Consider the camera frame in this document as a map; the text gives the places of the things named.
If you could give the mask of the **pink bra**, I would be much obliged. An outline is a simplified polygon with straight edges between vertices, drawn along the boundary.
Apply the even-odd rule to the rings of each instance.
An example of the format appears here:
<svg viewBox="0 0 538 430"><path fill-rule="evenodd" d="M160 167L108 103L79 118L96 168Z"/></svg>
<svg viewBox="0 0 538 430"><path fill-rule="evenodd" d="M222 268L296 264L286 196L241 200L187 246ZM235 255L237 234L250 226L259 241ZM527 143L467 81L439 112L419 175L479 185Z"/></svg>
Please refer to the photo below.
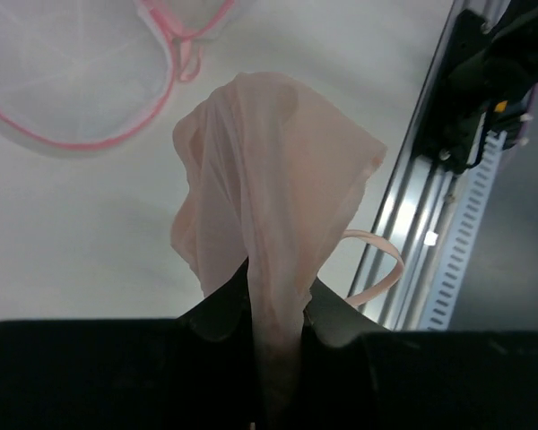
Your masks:
<svg viewBox="0 0 538 430"><path fill-rule="evenodd" d="M398 255L350 226L386 146L280 73L237 75L176 124L173 142L189 191L172 246L207 296L247 265L261 384L267 399L287 401L310 290L339 242Z"/></svg>

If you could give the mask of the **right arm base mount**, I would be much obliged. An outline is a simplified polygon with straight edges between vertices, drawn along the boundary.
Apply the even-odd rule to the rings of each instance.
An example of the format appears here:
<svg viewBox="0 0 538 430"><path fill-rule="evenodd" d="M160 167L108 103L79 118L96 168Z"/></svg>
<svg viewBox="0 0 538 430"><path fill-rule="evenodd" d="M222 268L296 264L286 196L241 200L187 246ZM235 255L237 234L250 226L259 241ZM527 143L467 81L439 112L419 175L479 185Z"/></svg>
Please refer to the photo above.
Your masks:
<svg viewBox="0 0 538 430"><path fill-rule="evenodd" d="M462 174L482 161L500 102L517 102L538 83L538 1L511 1L499 22L464 9L456 21L417 132L413 154Z"/></svg>

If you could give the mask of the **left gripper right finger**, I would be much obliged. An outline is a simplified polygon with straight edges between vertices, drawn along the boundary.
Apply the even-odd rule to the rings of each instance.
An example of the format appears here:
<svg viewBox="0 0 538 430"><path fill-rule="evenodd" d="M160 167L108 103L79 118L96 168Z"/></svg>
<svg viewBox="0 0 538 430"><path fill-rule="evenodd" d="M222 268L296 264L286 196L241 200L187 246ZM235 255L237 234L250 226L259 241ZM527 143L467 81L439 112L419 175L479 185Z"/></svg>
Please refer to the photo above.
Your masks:
<svg viewBox="0 0 538 430"><path fill-rule="evenodd" d="M296 429L538 429L538 331L389 331L316 280Z"/></svg>

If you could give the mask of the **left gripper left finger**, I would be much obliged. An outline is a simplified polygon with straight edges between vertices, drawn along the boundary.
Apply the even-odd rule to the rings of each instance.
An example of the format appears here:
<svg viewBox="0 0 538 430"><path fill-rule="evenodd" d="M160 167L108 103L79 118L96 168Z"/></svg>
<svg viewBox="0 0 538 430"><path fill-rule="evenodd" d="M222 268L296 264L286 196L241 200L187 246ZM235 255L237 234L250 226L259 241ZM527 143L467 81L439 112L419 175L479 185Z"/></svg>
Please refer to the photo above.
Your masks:
<svg viewBox="0 0 538 430"><path fill-rule="evenodd" d="M178 318L0 321L0 429L259 429L247 267Z"/></svg>

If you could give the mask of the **pink trimmed mesh laundry bag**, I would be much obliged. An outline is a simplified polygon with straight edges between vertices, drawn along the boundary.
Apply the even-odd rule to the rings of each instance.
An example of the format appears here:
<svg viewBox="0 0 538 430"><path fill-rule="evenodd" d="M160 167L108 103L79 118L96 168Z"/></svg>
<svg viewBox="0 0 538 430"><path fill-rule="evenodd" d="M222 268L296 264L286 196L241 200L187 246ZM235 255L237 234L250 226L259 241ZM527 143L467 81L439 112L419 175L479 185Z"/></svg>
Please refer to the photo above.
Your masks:
<svg viewBox="0 0 538 430"><path fill-rule="evenodd" d="M96 151L139 132L241 1L0 1L0 119Z"/></svg>

